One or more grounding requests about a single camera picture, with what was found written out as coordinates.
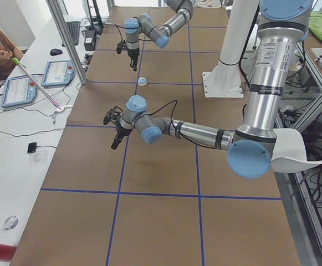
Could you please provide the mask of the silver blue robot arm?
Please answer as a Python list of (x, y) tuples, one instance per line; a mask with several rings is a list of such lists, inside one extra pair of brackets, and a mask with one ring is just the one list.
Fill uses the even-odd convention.
[(141, 33), (162, 49), (167, 45), (170, 37), (187, 24), (193, 16), (191, 1), (165, 1), (165, 3), (176, 14), (159, 27), (153, 24), (151, 16), (147, 13), (126, 19), (124, 22), (126, 40), (117, 45), (117, 53), (120, 54), (123, 49), (127, 50), (131, 59), (130, 67), (134, 71), (137, 70), (140, 55), (139, 35)]
[(231, 14), (168, 1), (163, 11), (125, 23), (124, 54), (151, 86), (113, 120), (115, 142), (134, 132), (124, 190), (166, 190), (186, 178), (242, 190), (276, 184), (273, 131), (294, 44), (306, 29), (308, 2), (237, 1)]

